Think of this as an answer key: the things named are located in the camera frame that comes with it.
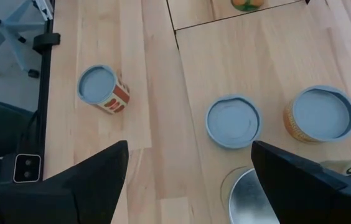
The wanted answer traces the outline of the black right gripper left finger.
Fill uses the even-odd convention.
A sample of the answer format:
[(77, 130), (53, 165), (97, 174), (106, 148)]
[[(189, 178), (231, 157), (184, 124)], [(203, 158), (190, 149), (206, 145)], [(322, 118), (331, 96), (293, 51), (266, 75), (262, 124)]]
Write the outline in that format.
[(110, 224), (125, 182), (128, 143), (118, 141), (43, 180), (0, 183), (0, 224)]

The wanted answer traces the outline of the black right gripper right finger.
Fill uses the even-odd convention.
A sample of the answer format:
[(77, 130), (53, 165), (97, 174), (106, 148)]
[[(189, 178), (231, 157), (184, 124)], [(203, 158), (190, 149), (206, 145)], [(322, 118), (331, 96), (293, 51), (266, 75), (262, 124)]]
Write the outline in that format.
[(351, 224), (351, 178), (263, 141), (251, 160), (280, 224)]

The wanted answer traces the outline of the tall green can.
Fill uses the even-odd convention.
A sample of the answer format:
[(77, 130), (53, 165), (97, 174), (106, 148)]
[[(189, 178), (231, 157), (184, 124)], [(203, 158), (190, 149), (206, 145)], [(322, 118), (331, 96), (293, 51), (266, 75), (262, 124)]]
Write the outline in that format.
[[(323, 161), (320, 165), (351, 178), (351, 160)], [(231, 224), (280, 224), (254, 168), (244, 170), (228, 194)]]

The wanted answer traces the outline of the short orange can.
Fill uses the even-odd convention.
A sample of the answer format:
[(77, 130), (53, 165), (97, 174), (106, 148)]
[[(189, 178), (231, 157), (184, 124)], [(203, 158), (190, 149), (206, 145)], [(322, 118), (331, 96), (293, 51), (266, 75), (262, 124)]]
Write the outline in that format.
[(338, 88), (314, 85), (284, 108), (286, 131), (307, 144), (342, 141), (351, 135), (351, 99)]

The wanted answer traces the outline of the short teal can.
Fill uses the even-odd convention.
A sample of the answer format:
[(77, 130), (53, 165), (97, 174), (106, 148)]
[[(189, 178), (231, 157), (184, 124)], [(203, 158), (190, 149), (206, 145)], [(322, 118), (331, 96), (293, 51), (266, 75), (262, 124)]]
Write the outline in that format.
[(215, 100), (205, 115), (206, 132), (218, 146), (236, 150), (257, 140), (262, 130), (259, 108), (243, 95), (224, 95)]

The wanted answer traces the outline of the red and white tomato can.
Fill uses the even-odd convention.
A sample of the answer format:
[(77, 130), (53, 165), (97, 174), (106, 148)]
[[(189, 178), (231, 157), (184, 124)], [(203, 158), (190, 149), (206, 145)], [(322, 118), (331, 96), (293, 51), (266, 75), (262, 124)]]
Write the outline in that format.
[(123, 111), (130, 100), (127, 84), (106, 65), (86, 69), (78, 80), (77, 94), (85, 103), (109, 114)]

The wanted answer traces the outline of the black clamp knob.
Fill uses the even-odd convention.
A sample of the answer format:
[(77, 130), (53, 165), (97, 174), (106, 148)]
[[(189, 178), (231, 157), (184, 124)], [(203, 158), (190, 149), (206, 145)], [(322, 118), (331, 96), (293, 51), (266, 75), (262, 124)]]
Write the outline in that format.
[(52, 48), (53, 45), (60, 44), (61, 35), (59, 33), (44, 33), (34, 37), (33, 50), (39, 54), (43, 54), (46, 50)]

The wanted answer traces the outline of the white-legged office chair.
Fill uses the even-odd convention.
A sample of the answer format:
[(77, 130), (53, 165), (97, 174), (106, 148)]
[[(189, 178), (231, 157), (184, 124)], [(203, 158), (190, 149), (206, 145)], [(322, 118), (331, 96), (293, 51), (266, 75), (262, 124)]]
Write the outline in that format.
[(28, 67), (21, 53), (21, 44), (26, 43), (26, 39), (21, 36), (21, 33), (37, 30), (45, 25), (44, 22), (19, 21), (30, 5), (33, 5), (33, 1), (25, 0), (10, 16), (4, 20), (0, 19), (0, 46), (4, 41), (8, 41), (21, 70), (27, 72), (31, 78), (39, 78), (40, 72)]

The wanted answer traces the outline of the green and orange label can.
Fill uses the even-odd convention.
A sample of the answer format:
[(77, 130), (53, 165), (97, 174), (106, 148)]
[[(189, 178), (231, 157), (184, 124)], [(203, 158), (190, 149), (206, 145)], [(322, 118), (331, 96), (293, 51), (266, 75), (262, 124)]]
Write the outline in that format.
[(264, 2), (265, 0), (231, 0), (232, 6), (235, 9), (244, 12), (255, 11), (259, 9)]

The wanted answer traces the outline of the white aluminium rail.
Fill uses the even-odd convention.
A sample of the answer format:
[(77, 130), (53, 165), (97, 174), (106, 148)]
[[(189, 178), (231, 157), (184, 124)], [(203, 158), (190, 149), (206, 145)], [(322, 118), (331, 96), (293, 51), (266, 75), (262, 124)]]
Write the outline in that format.
[(45, 21), (50, 21), (54, 18), (54, 7), (50, 0), (32, 0), (33, 5), (40, 11)]

